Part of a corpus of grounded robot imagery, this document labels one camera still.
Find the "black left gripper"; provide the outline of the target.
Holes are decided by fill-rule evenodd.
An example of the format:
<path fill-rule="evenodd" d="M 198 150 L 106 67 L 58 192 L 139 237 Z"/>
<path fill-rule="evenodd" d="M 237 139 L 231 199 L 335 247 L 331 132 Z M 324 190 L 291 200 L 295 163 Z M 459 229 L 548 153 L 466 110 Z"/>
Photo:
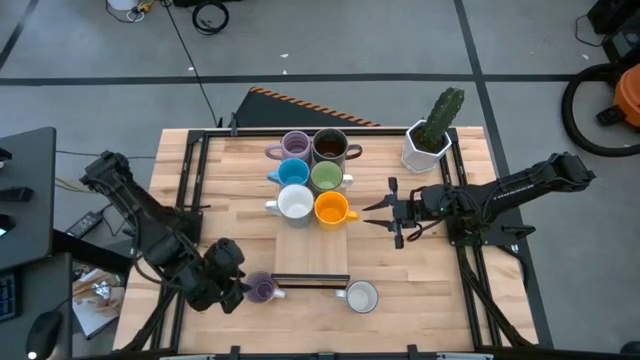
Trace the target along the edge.
<path fill-rule="evenodd" d="M 241 279 L 240 269 L 245 257 L 229 238 L 220 238 L 211 245 L 196 267 L 195 284 L 185 290 L 187 303 L 199 312 L 219 303 L 225 314 L 231 314 L 244 300 L 250 286 Z"/>

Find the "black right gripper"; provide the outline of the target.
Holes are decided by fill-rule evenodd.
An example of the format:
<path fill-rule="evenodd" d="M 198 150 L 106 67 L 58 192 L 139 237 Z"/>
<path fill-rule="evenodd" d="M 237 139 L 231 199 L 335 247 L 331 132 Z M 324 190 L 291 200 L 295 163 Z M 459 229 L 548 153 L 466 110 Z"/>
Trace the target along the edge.
<path fill-rule="evenodd" d="M 387 231 L 394 233 L 394 245 L 396 249 L 403 249 L 405 241 L 413 242 L 419 239 L 426 229 L 438 224 L 438 215 L 433 210 L 428 210 L 421 200 L 415 200 L 415 191 L 410 192 L 408 200 L 398 198 L 398 183 L 395 177 L 388 178 L 391 194 L 366 208 L 364 211 L 372 211 L 391 206 L 391 220 L 366 219 L 365 223 L 379 225 Z"/>

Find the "purple mug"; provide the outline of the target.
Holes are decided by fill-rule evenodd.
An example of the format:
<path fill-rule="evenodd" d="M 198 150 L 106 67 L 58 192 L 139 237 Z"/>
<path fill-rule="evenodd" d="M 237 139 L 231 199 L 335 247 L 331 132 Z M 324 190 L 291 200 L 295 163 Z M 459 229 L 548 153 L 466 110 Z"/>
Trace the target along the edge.
<path fill-rule="evenodd" d="M 277 287 L 275 280 L 268 272 L 254 272 L 247 277 L 246 283 L 251 287 L 246 292 L 246 296 L 253 303 L 267 303 L 272 299 L 286 297 L 286 293 Z"/>

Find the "orange mug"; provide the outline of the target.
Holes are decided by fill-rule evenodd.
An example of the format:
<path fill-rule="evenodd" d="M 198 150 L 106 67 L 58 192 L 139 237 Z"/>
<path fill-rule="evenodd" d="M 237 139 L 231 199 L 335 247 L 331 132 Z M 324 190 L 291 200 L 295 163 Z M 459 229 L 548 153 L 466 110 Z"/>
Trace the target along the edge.
<path fill-rule="evenodd" d="M 350 209 L 347 198 L 334 191 L 324 192 L 316 198 L 314 213 L 319 225 L 327 230 L 336 230 L 359 219 L 359 214 Z"/>

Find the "green mug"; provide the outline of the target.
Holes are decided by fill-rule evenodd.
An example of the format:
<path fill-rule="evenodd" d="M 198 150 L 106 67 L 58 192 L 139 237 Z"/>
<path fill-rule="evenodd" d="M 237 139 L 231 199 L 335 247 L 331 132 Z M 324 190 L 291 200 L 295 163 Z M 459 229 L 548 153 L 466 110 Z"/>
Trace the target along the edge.
<path fill-rule="evenodd" d="M 340 192 L 353 183 L 353 176 L 345 174 L 342 168 L 334 162 L 321 161 L 311 169 L 309 184 L 316 195 L 329 191 Z"/>

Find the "teal brown speckled mug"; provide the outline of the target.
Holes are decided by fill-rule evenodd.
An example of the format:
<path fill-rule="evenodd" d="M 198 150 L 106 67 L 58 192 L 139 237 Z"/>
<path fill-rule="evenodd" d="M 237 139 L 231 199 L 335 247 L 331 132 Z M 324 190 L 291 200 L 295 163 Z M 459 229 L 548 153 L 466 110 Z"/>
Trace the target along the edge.
<path fill-rule="evenodd" d="M 347 136 L 339 129 L 324 128 L 312 138 L 312 159 L 316 163 L 329 161 L 344 168 L 347 160 L 360 157 L 362 152 L 362 146 L 350 144 Z"/>

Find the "blue white patterned mug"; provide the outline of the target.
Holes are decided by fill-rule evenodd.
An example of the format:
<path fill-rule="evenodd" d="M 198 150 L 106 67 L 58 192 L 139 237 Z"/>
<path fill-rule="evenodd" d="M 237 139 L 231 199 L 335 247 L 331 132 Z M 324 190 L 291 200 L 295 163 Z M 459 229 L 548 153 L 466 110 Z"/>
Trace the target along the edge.
<path fill-rule="evenodd" d="M 376 287 L 364 280 L 355 281 L 345 289 L 336 290 L 335 296 L 344 300 L 352 311 L 360 314 L 372 312 L 379 302 Z"/>

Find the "white hexagonal plant pot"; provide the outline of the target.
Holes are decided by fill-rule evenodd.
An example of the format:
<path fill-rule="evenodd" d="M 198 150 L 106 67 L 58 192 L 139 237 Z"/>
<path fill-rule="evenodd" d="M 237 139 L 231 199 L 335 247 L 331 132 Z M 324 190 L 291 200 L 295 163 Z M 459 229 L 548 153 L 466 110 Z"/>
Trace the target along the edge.
<path fill-rule="evenodd" d="M 419 150 L 411 134 L 420 126 L 426 123 L 426 120 L 418 120 L 405 132 L 405 143 L 402 150 L 401 163 L 405 168 L 414 174 L 424 173 L 433 170 L 439 165 L 440 160 L 452 146 L 452 141 L 448 133 L 443 135 L 444 144 L 436 153 L 425 152 Z"/>

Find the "pile of papers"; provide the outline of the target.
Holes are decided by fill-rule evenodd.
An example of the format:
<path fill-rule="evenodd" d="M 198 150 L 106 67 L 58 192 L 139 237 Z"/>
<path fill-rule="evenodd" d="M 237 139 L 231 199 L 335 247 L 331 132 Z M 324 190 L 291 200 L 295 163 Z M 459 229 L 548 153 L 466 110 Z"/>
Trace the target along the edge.
<path fill-rule="evenodd" d="M 94 269 L 73 283 L 72 309 L 89 340 L 118 319 L 125 287 L 120 276 Z"/>

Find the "black mat with striped edge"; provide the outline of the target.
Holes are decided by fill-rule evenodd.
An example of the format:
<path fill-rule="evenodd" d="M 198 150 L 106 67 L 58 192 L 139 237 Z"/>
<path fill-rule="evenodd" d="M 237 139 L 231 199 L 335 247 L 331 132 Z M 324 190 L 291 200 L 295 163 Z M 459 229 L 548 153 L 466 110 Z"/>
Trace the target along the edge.
<path fill-rule="evenodd" d="M 249 89 L 233 119 L 238 127 L 379 127 L 365 118 L 262 87 Z"/>

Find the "black power adapter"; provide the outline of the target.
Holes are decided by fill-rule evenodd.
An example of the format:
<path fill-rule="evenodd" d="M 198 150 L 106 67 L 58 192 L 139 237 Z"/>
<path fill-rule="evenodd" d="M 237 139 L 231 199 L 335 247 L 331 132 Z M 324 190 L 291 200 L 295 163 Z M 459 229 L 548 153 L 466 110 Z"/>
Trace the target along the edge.
<path fill-rule="evenodd" d="M 69 227 L 65 233 L 77 239 L 82 239 L 103 220 L 101 212 L 87 212 L 82 218 Z"/>

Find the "black low desk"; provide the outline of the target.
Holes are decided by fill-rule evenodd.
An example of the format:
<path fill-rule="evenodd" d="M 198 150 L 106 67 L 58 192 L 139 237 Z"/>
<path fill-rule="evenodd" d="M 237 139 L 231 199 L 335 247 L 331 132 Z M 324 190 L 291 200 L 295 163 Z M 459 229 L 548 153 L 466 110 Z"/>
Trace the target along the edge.
<path fill-rule="evenodd" d="M 56 308 L 62 322 L 51 360 L 72 357 L 72 310 L 70 303 L 62 306 L 71 292 L 71 258 L 58 254 L 14 268 L 18 282 L 19 316 L 0 322 L 0 360 L 28 360 L 25 344 L 35 319 Z"/>

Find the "black computer mouse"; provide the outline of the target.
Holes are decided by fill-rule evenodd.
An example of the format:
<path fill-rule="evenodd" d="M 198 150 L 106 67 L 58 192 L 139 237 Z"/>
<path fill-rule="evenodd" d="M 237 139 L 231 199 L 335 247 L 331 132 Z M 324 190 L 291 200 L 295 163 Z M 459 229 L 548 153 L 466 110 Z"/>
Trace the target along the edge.
<path fill-rule="evenodd" d="M 61 323 L 62 314 L 58 310 L 43 312 L 36 317 L 25 342 L 28 360 L 47 360 L 52 355 Z"/>

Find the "wooden shelf with black frame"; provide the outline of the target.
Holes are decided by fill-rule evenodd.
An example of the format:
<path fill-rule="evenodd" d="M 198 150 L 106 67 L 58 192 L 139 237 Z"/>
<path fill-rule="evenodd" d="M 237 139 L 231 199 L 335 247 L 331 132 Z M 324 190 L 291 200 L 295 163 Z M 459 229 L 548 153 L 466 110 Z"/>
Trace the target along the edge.
<path fill-rule="evenodd" d="M 344 289 L 350 281 L 346 228 L 327 230 L 315 219 L 295 228 L 282 220 L 271 277 L 280 288 Z"/>

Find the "black aluminium table frame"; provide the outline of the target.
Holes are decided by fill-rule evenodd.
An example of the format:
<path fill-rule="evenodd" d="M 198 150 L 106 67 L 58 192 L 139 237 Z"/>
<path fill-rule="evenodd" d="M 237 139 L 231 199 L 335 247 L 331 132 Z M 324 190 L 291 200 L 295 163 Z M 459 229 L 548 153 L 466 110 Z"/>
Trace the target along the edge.
<path fill-rule="evenodd" d="M 179 191 L 199 197 L 203 207 L 203 245 L 221 237 L 234 239 L 245 254 L 244 270 L 274 271 L 278 260 L 279 220 L 265 210 L 278 188 L 266 175 L 277 164 L 265 156 L 266 146 L 283 136 L 280 128 L 214 132 L 205 149 L 206 162 L 186 160 L 188 131 L 163 131 L 149 191 L 159 202 L 174 205 Z M 362 155 L 347 163 L 355 178 L 347 196 L 360 220 L 345 226 L 344 261 L 355 280 L 371 282 L 380 300 L 368 314 L 352 312 L 329 289 L 291 289 L 266 304 L 242 303 L 232 314 L 219 306 L 204 312 L 186 309 L 180 323 L 167 319 L 161 341 L 176 343 L 183 354 L 221 357 L 237 348 L 243 355 L 273 353 L 405 353 L 466 351 L 473 343 L 457 255 L 446 227 L 439 225 L 419 240 L 396 249 L 392 236 L 378 226 L 388 216 L 376 203 L 396 177 L 399 191 L 441 181 L 438 170 L 421 175 L 400 162 L 404 132 L 400 128 L 351 127 L 348 138 Z"/>

